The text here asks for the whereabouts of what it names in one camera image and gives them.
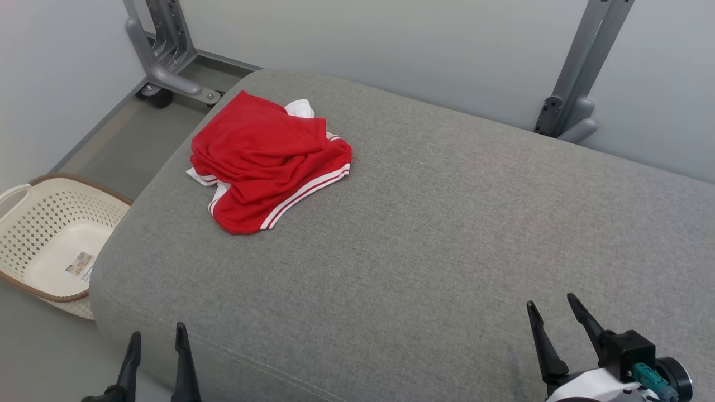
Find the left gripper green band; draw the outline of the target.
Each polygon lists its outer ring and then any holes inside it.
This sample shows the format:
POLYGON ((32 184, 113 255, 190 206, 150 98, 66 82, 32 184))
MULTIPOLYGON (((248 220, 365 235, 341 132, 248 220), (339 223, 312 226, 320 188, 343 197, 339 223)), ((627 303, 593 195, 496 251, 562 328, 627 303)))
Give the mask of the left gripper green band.
MULTIPOLYGON (((175 349, 177 375, 171 402, 202 401, 187 327, 176 326, 175 349)), ((136 372, 141 363, 141 334, 133 332, 115 386, 109 386, 102 395, 88 395, 81 402, 124 402, 136 400, 136 372)))

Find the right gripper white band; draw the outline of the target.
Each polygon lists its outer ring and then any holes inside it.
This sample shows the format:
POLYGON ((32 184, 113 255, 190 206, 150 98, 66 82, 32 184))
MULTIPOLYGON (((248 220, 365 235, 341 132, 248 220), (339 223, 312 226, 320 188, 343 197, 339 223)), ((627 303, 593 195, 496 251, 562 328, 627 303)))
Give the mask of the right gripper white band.
MULTIPOLYGON (((575 319, 583 326, 598 358, 605 356, 602 343, 604 328, 575 294, 567 294, 575 319)), ((659 401, 658 395, 636 381, 639 372, 627 372, 630 379, 622 382, 604 368, 569 376, 569 367, 556 353, 544 329, 544 321, 533 301, 527 313, 544 384, 546 401, 659 401)))

